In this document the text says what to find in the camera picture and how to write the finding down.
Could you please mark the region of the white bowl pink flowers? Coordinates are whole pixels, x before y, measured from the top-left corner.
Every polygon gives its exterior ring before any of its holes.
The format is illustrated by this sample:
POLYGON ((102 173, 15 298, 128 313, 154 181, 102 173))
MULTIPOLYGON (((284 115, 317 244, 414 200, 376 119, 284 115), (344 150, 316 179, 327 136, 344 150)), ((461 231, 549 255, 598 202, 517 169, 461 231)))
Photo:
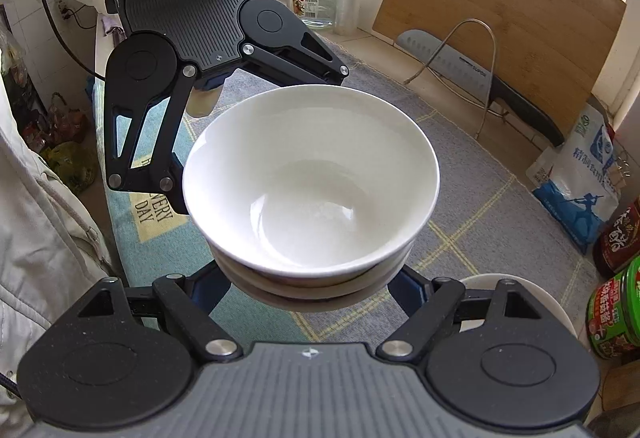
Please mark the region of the white bowl pink flowers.
POLYGON ((218 267, 239 290, 264 304, 288 311, 323 312, 356 305, 381 291, 405 265, 406 260, 404 256, 393 267, 385 266, 382 272, 372 271, 371 282, 367 284, 363 283, 366 280, 363 274, 354 280, 322 288, 281 285, 275 293, 251 284, 227 264, 218 262, 218 267))

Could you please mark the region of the bamboo cutting board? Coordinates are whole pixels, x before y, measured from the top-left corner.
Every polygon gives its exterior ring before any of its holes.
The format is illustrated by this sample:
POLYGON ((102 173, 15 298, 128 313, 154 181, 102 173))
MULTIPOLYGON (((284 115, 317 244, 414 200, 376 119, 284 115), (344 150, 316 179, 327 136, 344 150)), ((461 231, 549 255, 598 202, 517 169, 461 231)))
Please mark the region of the bamboo cutting board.
POLYGON ((622 0, 383 0, 373 28, 427 31, 484 66, 567 134, 611 51, 622 0))

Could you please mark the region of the stack of white plates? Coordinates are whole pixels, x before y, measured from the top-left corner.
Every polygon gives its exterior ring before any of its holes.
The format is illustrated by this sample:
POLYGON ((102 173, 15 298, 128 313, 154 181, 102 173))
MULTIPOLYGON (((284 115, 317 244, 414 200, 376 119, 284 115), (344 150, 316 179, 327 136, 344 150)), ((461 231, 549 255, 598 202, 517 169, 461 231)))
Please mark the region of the stack of white plates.
MULTIPOLYGON (((529 291, 529 297, 535 297, 539 305, 544 306, 545 310, 549 311, 550 314, 553 314, 562 323, 562 325, 564 325, 577 338, 578 335, 574 329, 574 325, 570 322, 570 318, 561 307, 560 303, 543 288, 529 280, 520 278, 519 276, 511 276, 510 274, 484 273, 478 274, 477 276, 469 276, 468 278, 462 279, 461 282, 467 290, 493 291, 502 280, 518 282, 521 284, 526 291, 529 291)), ((506 303, 506 311, 504 312, 504 315, 506 317, 512 317, 508 316, 508 308, 515 309, 515 314, 525 314, 525 308, 532 308, 532 306, 529 306, 530 303, 526 302, 526 300, 527 299, 523 299, 520 294, 510 294, 509 300, 506 303)), ((463 322, 461 332, 470 330, 471 328, 478 328, 480 326, 480 322, 478 321, 480 321, 480 319, 473 320, 472 322, 463 322)))

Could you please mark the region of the grey checked dish mat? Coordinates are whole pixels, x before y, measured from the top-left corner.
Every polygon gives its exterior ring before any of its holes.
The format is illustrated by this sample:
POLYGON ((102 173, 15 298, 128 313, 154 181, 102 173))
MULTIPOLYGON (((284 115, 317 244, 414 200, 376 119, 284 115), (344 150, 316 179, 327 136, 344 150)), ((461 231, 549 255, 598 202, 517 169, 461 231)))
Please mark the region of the grey checked dish mat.
MULTIPOLYGON (((480 112, 423 74, 405 87, 401 81, 418 61, 374 37, 331 42, 350 68, 345 85, 374 92, 413 117, 434 146, 442 185, 434 214, 413 247, 408 265, 428 278, 464 279, 505 273, 539 285, 570 318, 586 342, 588 297, 599 283, 560 225, 529 192, 525 169, 544 143, 525 140, 516 120, 488 118, 480 142, 472 132, 480 112)), ((192 140, 219 114, 269 89, 256 77, 237 72, 226 85, 214 112, 186 117, 192 140)), ((271 308, 232 288, 213 311, 243 345, 253 340, 353 342, 378 344, 405 316, 386 288, 350 308, 325 314, 299 314, 271 308)))

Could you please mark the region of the teal printed mat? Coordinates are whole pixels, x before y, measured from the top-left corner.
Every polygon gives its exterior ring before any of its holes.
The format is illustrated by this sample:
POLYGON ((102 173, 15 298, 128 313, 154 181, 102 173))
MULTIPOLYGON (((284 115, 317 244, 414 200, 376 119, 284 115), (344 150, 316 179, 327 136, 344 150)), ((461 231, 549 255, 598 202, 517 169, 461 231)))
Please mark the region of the teal printed mat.
MULTIPOLYGON (((272 83, 236 71, 224 83, 214 112, 202 118, 184 116, 174 152, 185 162, 194 140, 219 114, 238 102, 273 89, 272 83)), ((161 194, 105 190, 115 242, 131 286, 149 286, 160 276, 197 272, 213 260, 204 236, 191 218, 176 214, 161 194)), ((213 320, 238 343, 308 342, 310 326, 296 312, 273 308, 230 288, 212 311, 213 320)))

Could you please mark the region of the white blue salt bag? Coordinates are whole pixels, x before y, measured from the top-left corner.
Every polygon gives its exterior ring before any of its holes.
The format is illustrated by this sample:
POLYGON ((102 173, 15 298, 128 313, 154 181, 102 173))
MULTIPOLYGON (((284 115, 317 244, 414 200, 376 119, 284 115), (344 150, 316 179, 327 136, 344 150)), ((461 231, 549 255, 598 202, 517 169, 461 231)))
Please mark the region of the white blue salt bag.
POLYGON ((566 141, 527 169, 534 195, 585 253, 618 206, 614 146, 603 115, 586 104, 566 141))

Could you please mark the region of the white floral bowl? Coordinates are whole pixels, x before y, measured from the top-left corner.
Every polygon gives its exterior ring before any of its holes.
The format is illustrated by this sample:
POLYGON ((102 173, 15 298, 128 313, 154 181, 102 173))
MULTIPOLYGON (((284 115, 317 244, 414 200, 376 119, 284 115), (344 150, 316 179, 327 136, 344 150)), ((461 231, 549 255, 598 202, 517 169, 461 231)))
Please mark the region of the white floral bowl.
POLYGON ((382 262, 378 262, 367 269, 351 272, 339 272, 333 276, 310 276, 309 278, 293 276, 290 272, 277 274, 274 272, 257 271, 247 265, 241 264, 237 260, 224 254, 221 250, 217 250, 213 244, 209 244, 209 248, 212 250, 217 264, 218 262, 221 264, 227 264, 229 267, 236 270, 242 278, 250 281, 251 284, 260 286, 261 288, 265 288, 266 290, 275 293, 276 288, 281 285, 299 286, 300 288, 322 288, 322 286, 332 286, 354 280, 363 274, 366 276, 366 280, 364 280, 363 283, 370 283, 372 271, 382 272, 385 266, 393 267, 395 262, 398 262, 400 258, 403 258, 404 256, 408 258, 413 245, 414 241, 409 242, 403 248, 391 254, 390 257, 383 259, 382 262))
POLYGON ((182 192, 216 254, 286 278, 367 270, 432 216, 440 171, 416 122, 381 98, 300 85, 250 97, 213 120, 182 192))

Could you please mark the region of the dark vinegar bottle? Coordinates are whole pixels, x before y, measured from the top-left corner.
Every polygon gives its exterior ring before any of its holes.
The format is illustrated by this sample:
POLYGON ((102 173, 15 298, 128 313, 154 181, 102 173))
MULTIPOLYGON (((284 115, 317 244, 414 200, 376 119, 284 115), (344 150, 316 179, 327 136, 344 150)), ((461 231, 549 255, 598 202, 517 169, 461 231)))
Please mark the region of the dark vinegar bottle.
POLYGON ((635 198, 593 245, 593 262, 602 278, 611 279, 639 255, 639 228, 639 199, 635 198))

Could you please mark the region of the green lidded sauce jar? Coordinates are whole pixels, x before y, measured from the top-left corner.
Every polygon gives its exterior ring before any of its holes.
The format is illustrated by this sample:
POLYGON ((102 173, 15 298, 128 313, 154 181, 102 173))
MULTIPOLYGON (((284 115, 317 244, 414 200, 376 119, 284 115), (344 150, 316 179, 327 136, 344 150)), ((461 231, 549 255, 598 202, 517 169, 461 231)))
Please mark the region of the green lidded sauce jar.
POLYGON ((603 359, 639 349, 638 257, 592 293, 586 323, 590 344, 603 359))

